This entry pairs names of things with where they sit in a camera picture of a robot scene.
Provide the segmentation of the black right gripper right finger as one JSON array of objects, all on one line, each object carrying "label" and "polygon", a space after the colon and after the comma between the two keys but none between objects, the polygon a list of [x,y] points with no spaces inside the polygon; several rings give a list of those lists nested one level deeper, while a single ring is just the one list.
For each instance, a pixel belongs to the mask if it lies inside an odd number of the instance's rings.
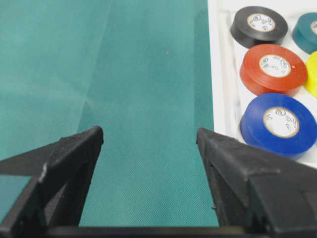
[{"label": "black right gripper right finger", "polygon": [[316,169],[203,127],[196,143],[221,226],[272,238],[316,237]]}]

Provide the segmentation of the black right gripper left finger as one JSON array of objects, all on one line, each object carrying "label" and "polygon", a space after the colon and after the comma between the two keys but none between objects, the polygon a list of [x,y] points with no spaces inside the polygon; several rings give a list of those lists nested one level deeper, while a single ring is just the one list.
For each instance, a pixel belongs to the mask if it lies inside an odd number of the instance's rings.
[{"label": "black right gripper left finger", "polygon": [[92,238],[78,225],[103,143],[94,126],[2,160],[1,237]]}]

